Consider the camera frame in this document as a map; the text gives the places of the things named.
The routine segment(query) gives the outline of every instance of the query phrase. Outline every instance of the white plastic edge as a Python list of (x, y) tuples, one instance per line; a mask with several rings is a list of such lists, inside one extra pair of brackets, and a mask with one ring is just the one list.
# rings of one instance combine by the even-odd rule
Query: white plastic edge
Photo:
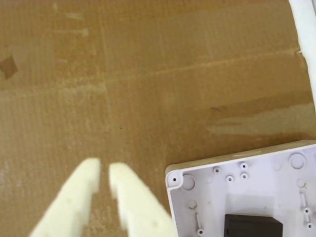
[(92, 194), (99, 191), (100, 160), (84, 160), (65, 182), (29, 237), (80, 237)]
[(121, 226), (129, 237), (177, 237), (171, 217), (132, 169), (113, 163), (109, 180)]
[(177, 189), (177, 188), (182, 186), (182, 181), (183, 180), (181, 180), (181, 183), (179, 185), (177, 185), (177, 186), (174, 186), (174, 187), (169, 187), (168, 186), (168, 182), (167, 182), (168, 175), (170, 175), (170, 174), (172, 174), (174, 172), (176, 172), (178, 175), (183, 175), (185, 172), (192, 171), (192, 170), (195, 170), (197, 168), (201, 169), (201, 168), (222, 166), (222, 165), (225, 165), (225, 164), (230, 164), (230, 163), (235, 163), (235, 162), (243, 162), (245, 160), (257, 159), (257, 158), (260, 158), (262, 156), (266, 156), (268, 154), (270, 154), (270, 155), (277, 155), (279, 153), (282, 153), (283, 151), (294, 152), (294, 151), (297, 151), (297, 150), (301, 150), (302, 148), (307, 149), (307, 148), (311, 148), (311, 147), (315, 147), (315, 146), (316, 146), (316, 144), (310, 144), (310, 145), (304, 145), (304, 146), (301, 146), (301, 147), (295, 147), (295, 148), (291, 148), (291, 149), (284, 149), (284, 150), (279, 150), (279, 151), (275, 151), (275, 152), (268, 152), (268, 153), (263, 153), (263, 154), (259, 154), (259, 155), (248, 156), (248, 157), (244, 157), (244, 158), (230, 159), (230, 160), (225, 160), (225, 161), (220, 161), (220, 162), (215, 162), (215, 163), (208, 163), (208, 164), (203, 164), (203, 165), (192, 165), (190, 167), (174, 169), (174, 170), (171, 170), (171, 171), (167, 172), (166, 179), (165, 179), (165, 184), (166, 184), (168, 192), (170, 192), (170, 191), (172, 191), (174, 189)]
[(316, 14), (313, 0), (289, 0), (316, 102)]

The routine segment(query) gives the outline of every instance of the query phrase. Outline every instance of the plastic junction box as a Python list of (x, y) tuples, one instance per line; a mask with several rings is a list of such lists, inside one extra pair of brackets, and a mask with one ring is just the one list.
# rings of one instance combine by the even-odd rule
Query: plastic junction box
[(166, 186), (179, 237), (223, 237), (227, 214), (272, 217), (284, 237), (316, 236), (315, 140), (171, 165)]

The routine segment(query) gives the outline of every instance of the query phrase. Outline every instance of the brown cardboard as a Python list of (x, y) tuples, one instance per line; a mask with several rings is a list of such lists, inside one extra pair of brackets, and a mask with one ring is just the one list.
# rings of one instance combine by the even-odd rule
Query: brown cardboard
[(111, 162), (169, 210), (170, 164), (315, 138), (298, 52), (286, 0), (1, 0), (1, 236), (27, 236), (86, 157), (103, 167), (83, 236), (116, 237)]

